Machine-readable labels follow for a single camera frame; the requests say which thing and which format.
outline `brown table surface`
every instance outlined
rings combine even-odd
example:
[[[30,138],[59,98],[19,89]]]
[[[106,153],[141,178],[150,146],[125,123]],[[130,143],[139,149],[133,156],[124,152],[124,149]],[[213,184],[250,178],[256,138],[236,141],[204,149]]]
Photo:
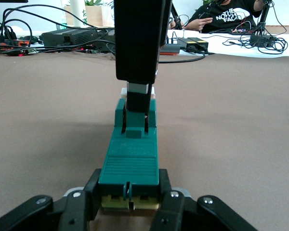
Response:
[[[125,86],[107,55],[0,55],[0,216],[84,186],[103,165]],[[289,231],[289,57],[160,64],[154,86],[172,186],[220,197],[260,231]],[[92,227],[148,230],[153,214],[100,211]]]

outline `shirt graphic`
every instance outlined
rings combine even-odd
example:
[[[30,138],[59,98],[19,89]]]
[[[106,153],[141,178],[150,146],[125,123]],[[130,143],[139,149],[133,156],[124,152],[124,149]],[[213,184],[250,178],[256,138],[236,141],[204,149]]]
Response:
[[[247,10],[242,8],[231,8],[221,15],[216,16],[216,20],[224,20],[224,22],[231,22],[234,20],[242,20],[246,17],[250,16],[250,13]]]

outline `white cylinder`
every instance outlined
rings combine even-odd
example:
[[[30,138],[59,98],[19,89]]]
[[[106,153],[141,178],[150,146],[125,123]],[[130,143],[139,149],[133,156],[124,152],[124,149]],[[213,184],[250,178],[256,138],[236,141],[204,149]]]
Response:
[[[82,21],[87,22],[87,12],[84,0],[70,0],[71,10],[74,15],[80,18]],[[73,17],[74,26],[85,27],[86,24]]]

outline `person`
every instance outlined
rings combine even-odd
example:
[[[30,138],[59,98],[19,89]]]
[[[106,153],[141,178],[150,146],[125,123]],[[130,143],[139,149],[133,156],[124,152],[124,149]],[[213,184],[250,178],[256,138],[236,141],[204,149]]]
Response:
[[[251,31],[256,26],[253,16],[259,17],[263,9],[263,0],[224,0],[219,6],[207,10],[209,4],[202,5],[186,26],[185,30],[195,30],[202,33],[241,30]]]

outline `person's hand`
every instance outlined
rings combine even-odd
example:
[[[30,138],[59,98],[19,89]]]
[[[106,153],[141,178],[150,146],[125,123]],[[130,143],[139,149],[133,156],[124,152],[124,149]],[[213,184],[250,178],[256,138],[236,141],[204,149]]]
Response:
[[[173,30],[173,29],[175,29],[175,22],[174,22],[174,20],[172,20],[172,22],[171,23],[169,23],[169,25],[168,25],[168,29],[169,30]]]
[[[205,24],[211,23],[213,18],[202,18],[202,19],[195,19],[186,26],[183,27],[184,30],[195,30],[200,31],[203,29]]]

